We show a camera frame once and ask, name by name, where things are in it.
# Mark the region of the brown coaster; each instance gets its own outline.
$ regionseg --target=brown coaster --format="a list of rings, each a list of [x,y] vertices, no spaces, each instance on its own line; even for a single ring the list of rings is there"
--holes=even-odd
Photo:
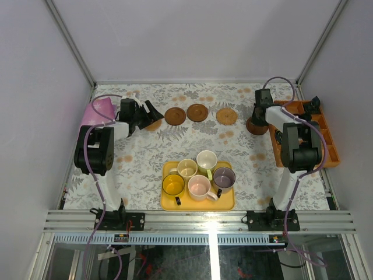
[[[246,122],[246,129],[254,135],[263,135],[267,132],[268,126],[266,127],[259,127],[251,123],[251,117]]]
[[[200,121],[204,121],[207,118],[209,110],[202,104],[193,104],[189,106],[186,114],[191,121],[199,123]]]
[[[171,125],[181,125],[186,117],[187,115],[185,114],[185,111],[179,107],[170,108],[164,114],[166,123]]]
[[[154,123],[152,123],[151,125],[148,125],[145,130],[148,130],[148,131],[155,131],[157,130],[162,124],[162,119],[160,120],[157,120],[155,121]]]
[[[222,108],[216,113],[216,119],[224,125],[231,125],[237,121],[237,113],[231,108]]]

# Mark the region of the pink mug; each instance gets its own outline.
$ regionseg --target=pink mug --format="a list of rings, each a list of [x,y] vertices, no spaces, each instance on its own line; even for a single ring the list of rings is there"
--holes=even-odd
[[[208,178],[203,175],[195,175],[188,182],[188,190],[193,200],[217,200],[216,194],[211,192],[211,183]]]

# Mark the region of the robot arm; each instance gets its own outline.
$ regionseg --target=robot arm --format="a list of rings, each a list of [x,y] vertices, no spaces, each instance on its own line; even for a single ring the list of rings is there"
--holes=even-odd
[[[275,210],[285,211],[295,182],[300,175],[313,170],[315,165],[321,162],[322,153],[321,140],[316,132],[284,114],[282,110],[285,109],[273,103],[269,89],[255,91],[251,127],[271,124],[282,133],[280,154],[285,169],[270,206],[272,205]],[[319,130],[317,122],[310,123]],[[295,201],[292,201],[290,209],[294,208]]]
[[[89,165],[93,173],[96,174],[105,199],[106,212],[100,225],[100,227],[104,229],[122,228],[126,225],[127,220],[125,207],[115,188],[115,176],[111,170],[114,162],[114,142],[118,139],[131,136],[136,130],[136,127],[142,130],[163,118],[163,115],[153,107],[149,100],[145,101],[145,105],[149,112],[146,111],[144,105],[139,105],[134,99],[122,99],[119,120],[113,125],[95,128],[88,137],[87,155]],[[74,164],[77,168],[80,168],[84,174],[89,174],[83,154],[84,138],[89,128],[89,125],[83,125],[80,128],[74,154]],[[102,210],[94,210],[96,218],[99,219]],[[137,220],[141,220],[144,214],[140,213],[138,216]],[[131,221],[135,223],[135,217],[132,217]]]

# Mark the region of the table surface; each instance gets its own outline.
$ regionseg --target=table surface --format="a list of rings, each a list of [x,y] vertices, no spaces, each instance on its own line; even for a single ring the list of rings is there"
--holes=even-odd
[[[283,169],[276,167],[269,132],[255,136],[245,126],[254,108],[254,91],[261,86],[257,83],[98,86],[96,96],[136,96],[142,102],[149,99],[163,114],[171,107],[187,111],[195,103],[209,109],[207,119],[202,122],[186,118],[182,125],[171,126],[162,120],[155,131],[137,128],[131,137],[116,141],[112,168],[126,209],[161,210],[161,178],[165,162],[195,159],[205,149],[215,152],[219,160],[230,162],[236,173],[234,210],[265,209],[276,193]],[[269,88],[274,100],[291,99],[289,85],[273,83]],[[111,100],[119,109],[119,98],[112,97]],[[234,125],[222,125],[216,120],[216,112],[224,107],[237,112],[238,120]],[[102,206],[92,177],[75,167],[68,188],[64,209]],[[296,209],[329,209],[320,174],[302,180]]]

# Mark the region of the glass panel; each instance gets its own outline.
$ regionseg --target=glass panel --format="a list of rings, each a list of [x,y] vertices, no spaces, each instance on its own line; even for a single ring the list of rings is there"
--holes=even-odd
[[[132,245],[115,248],[122,254],[122,272],[118,279],[211,279],[209,246]],[[85,245],[56,243],[45,279],[84,280],[84,249]],[[69,278],[76,250],[80,251],[78,268],[73,274],[75,278]],[[89,279],[112,280],[119,271],[119,259],[107,250],[106,245],[91,245],[86,267]]]
[[[316,256],[324,259],[326,268],[306,262],[290,251],[290,246],[287,251],[274,253],[272,249],[278,246],[218,246],[214,235],[209,237],[209,245],[115,246],[122,257],[119,279],[352,279],[339,236],[292,236],[297,248],[311,252],[311,260],[316,263],[320,262]],[[45,279],[84,279],[84,249],[84,244],[55,243]],[[119,271],[119,261],[107,251],[106,245],[91,245],[86,267],[89,279],[112,280]]]

